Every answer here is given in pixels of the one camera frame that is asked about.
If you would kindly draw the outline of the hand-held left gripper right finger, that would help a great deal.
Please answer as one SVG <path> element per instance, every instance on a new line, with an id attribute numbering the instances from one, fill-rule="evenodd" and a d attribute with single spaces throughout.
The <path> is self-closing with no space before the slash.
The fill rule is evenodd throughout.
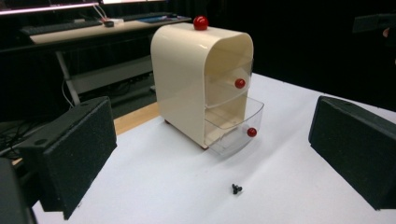
<path id="1" fill-rule="evenodd" d="M 375 210 L 396 209 L 396 124 L 350 102 L 320 96 L 308 141 Z"/>

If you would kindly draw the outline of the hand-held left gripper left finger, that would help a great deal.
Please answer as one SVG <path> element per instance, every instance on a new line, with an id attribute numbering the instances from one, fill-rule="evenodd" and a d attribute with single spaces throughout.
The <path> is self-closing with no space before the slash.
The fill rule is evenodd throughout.
<path id="1" fill-rule="evenodd" d="M 50 122 L 18 150 L 38 174 L 43 210 L 69 219 L 116 147 L 110 100 L 98 97 Z"/>

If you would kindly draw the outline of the clear drawer with red knob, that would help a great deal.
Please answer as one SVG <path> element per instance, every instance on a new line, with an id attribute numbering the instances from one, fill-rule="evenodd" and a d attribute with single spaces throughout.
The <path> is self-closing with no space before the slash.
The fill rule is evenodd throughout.
<path id="1" fill-rule="evenodd" d="M 212 108 L 230 102 L 248 91 L 252 61 L 237 65 L 215 65 L 205 70 L 205 107 Z"/>
<path id="2" fill-rule="evenodd" d="M 240 96 L 205 112 L 205 144 L 220 155 L 233 154 L 258 133 L 264 103 Z"/>

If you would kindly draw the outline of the metal desk leg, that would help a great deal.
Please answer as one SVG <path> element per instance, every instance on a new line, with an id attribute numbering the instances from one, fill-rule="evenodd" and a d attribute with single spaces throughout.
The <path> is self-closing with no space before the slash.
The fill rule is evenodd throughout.
<path id="1" fill-rule="evenodd" d="M 67 86 L 67 88 L 69 90 L 69 93 L 70 93 L 70 95 L 72 97 L 73 105 L 79 105 L 80 104 L 80 100 L 79 100 L 79 97 L 78 97 L 78 93 L 76 92 L 76 90 L 74 88 L 74 85 L 73 85 L 73 81 L 72 81 L 72 79 L 71 79 L 71 77 L 69 75 L 69 71 L 68 71 L 67 65 L 66 65 L 65 60 L 64 60 L 64 55 L 63 55 L 63 53 L 61 51 L 57 51 L 56 52 L 56 56 L 57 56 L 57 59 L 58 59 L 58 62 L 60 64 L 60 66 L 61 66 L 61 69 L 63 71 L 64 81 L 65 81 L 66 86 Z"/>

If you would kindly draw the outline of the grey desk crossbar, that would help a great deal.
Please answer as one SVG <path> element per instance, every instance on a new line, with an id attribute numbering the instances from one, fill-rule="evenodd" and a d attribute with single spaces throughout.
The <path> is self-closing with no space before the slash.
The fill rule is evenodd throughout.
<path id="1" fill-rule="evenodd" d="M 69 90 L 76 94 L 81 94 L 151 72 L 151 58 L 150 56 L 145 56 L 126 63 L 73 75 L 69 79 Z"/>

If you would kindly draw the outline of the white table cover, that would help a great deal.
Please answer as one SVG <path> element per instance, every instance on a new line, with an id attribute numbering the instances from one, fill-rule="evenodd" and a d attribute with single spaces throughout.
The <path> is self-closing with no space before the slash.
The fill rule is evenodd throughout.
<path id="1" fill-rule="evenodd" d="M 396 210 L 374 210 L 311 148 L 318 92 L 255 75 L 249 95 L 264 110 L 241 151 L 203 150 L 152 119 L 119 135 L 69 219 L 37 203 L 38 224 L 396 224 Z"/>

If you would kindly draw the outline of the wooden desk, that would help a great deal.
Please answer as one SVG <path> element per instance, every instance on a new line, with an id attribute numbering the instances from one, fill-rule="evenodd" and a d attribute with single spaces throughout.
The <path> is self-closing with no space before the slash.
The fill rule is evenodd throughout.
<path id="1" fill-rule="evenodd" d="M 191 18 L 182 17 L 180 21 L 169 21 L 169 22 L 159 22 L 159 23 L 145 23 L 141 21 L 124 21 L 118 22 L 114 27 L 94 26 L 70 31 L 63 31 L 57 33 L 43 34 L 43 35 L 31 35 L 30 39 L 35 44 L 47 44 L 61 41 L 77 40 L 81 38 L 89 38 L 103 35 L 117 35 L 127 32 L 137 32 L 141 30 L 147 30 L 155 27 L 160 27 L 166 24 L 187 22 Z"/>

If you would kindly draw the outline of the cream drawer cabinet with red ball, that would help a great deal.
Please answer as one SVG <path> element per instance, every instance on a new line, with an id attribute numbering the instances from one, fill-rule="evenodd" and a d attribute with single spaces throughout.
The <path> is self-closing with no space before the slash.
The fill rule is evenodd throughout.
<path id="1" fill-rule="evenodd" d="M 203 148 L 205 70 L 215 65 L 253 63 L 249 34 L 210 27 L 205 17 L 165 25 L 151 41 L 151 61 L 161 116 Z"/>

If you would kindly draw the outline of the black keyboard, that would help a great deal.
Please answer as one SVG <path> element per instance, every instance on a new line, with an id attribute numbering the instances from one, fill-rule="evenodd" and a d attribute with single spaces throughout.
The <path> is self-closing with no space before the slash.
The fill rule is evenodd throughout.
<path id="1" fill-rule="evenodd" d="M 148 18 L 156 18 L 156 17 L 164 17 L 164 16 L 168 17 L 174 15 L 176 14 L 172 12 L 150 12 L 150 13 L 121 16 L 119 17 L 119 19 L 123 19 L 124 21 L 136 21 L 136 20 L 142 20 Z"/>
<path id="2" fill-rule="evenodd" d="M 102 23 L 100 21 L 68 22 L 37 27 L 24 27 L 21 28 L 21 32 L 25 35 L 43 35 L 101 25 Z"/>

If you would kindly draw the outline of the monitor with pink lit edge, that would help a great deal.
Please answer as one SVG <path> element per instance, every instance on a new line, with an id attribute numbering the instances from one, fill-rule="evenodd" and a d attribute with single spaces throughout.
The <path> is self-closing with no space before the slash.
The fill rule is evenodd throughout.
<path id="1" fill-rule="evenodd" d="M 99 0 L 0 0 L 0 16 L 97 6 Z"/>

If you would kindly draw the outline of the blue mat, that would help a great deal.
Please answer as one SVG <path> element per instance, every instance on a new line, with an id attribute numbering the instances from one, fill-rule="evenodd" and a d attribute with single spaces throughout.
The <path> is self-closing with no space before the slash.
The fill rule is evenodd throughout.
<path id="1" fill-rule="evenodd" d="M 180 21 L 182 19 L 183 19 L 182 17 L 160 16 L 160 17 L 139 19 L 138 21 L 145 23 L 159 23 L 159 22 L 169 22 L 169 21 Z"/>

